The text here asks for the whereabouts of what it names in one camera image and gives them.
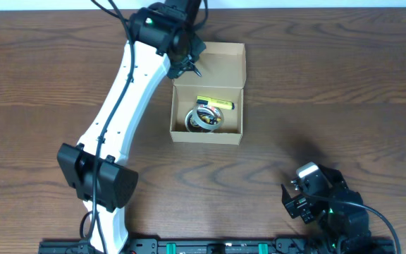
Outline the cardboard box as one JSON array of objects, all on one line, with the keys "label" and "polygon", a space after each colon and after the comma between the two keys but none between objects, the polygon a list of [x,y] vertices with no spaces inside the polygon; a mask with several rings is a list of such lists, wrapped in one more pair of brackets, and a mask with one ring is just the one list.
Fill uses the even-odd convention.
[{"label": "cardboard box", "polygon": [[[238,145],[243,133],[244,86],[247,79],[243,43],[207,42],[196,67],[202,74],[186,72],[173,81],[171,123],[173,142]],[[186,116],[199,96],[232,102],[234,109],[221,109],[223,123],[210,133],[189,132]]]}]

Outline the yellow highlighter marker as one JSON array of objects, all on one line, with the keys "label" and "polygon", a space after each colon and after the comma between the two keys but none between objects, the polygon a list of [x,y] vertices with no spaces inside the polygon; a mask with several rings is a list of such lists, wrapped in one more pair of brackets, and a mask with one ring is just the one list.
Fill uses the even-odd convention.
[{"label": "yellow highlighter marker", "polygon": [[215,99],[211,97],[205,97],[198,95],[197,96],[197,103],[202,104],[202,105],[207,105],[210,107],[217,107],[221,109],[228,109],[228,110],[234,110],[235,104],[233,102],[225,101],[222,99]]}]

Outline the yellow correction tape dispenser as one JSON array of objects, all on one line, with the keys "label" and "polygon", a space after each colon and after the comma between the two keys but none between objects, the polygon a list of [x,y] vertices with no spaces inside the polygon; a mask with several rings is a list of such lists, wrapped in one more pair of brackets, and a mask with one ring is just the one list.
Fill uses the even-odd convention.
[{"label": "yellow correction tape dispenser", "polygon": [[191,126],[206,129],[218,128],[222,123],[222,118],[218,117],[213,111],[206,109],[194,109],[189,117]]}]

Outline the white-core clear tape roll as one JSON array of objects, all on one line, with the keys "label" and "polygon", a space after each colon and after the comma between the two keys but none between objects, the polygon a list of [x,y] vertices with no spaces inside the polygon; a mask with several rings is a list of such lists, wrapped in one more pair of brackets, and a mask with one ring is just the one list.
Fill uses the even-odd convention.
[{"label": "white-core clear tape roll", "polygon": [[[189,111],[185,118],[185,127],[189,132],[209,133],[211,130],[201,127],[193,118],[192,111]],[[197,116],[207,124],[212,124],[215,119],[215,113],[209,109],[198,109]]]}]

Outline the clear tape roll red-print core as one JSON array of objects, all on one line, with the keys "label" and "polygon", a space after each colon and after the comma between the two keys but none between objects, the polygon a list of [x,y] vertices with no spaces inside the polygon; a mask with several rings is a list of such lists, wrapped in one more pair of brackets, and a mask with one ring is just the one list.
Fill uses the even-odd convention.
[{"label": "clear tape roll red-print core", "polygon": [[224,115],[217,107],[198,104],[192,109],[192,119],[201,128],[215,131],[223,125]]}]

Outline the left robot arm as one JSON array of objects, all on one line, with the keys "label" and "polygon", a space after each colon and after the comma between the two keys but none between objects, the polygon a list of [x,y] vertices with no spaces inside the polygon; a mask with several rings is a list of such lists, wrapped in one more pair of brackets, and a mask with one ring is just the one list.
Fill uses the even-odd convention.
[{"label": "left robot arm", "polygon": [[138,181],[127,169],[137,126],[159,83],[196,72],[205,50],[197,36],[205,1],[167,0],[125,17],[115,4],[106,12],[117,18],[126,37],[122,62],[101,109],[76,145],[62,144],[57,161],[67,184],[87,212],[78,241],[42,242],[41,253],[120,253],[127,241],[125,206]]}]

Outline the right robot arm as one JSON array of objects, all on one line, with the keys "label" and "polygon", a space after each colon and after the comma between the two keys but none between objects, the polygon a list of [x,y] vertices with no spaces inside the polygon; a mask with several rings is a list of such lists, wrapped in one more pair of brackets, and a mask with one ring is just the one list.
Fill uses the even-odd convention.
[{"label": "right robot arm", "polygon": [[307,240],[305,253],[353,253],[371,243],[369,216],[358,192],[350,190],[340,171],[310,162],[291,181],[299,195],[281,186],[281,201],[291,218],[316,222],[322,233]]}]

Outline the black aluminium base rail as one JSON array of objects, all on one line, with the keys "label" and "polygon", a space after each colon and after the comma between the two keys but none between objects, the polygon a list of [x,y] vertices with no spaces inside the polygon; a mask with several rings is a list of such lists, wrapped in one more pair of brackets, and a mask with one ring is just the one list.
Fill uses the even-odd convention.
[{"label": "black aluminium base rail", "polygon": [[391,240],[374,239],[368,246],[342,249],[332,243],[326,247],[308,243],[304,238],[275,238],[232,241],[158,241],[154,238],[131,239],[121,249],[125,254],[293,254],[293,253],[394,253]]}]

